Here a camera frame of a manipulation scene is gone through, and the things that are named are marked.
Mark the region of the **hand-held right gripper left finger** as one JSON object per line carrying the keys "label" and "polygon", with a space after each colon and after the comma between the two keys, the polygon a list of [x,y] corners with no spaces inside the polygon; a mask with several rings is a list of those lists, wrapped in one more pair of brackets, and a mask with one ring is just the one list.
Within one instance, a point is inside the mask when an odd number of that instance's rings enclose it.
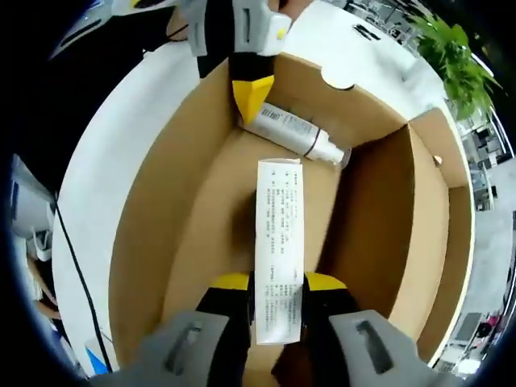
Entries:
{"label": "hand-held right gripper left finger", "polygon": [[218,277],[195,310],[175,313],[135,359],[92,386],[241,386],[251,347],[254,274]]}

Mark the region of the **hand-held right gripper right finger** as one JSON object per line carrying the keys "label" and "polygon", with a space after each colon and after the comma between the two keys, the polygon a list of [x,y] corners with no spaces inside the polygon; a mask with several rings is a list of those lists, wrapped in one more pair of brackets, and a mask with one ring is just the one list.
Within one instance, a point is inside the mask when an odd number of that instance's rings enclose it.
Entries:
{"label": "hand-held right gripper right finger", "polygon": [[362,310],[334,277],[307,272],[303,342],[316,386],[443,386],[407,335],[374,310]]}

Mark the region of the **person's left hand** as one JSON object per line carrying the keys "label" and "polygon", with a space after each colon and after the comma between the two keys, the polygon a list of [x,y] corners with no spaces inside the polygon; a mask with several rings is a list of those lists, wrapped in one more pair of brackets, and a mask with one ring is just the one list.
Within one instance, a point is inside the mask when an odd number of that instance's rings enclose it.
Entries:
{"label": "person's left hand", "polygon": [[280,13],[289,16],[295,21],[313,2],[314,0],[279,0],[277,8]]}

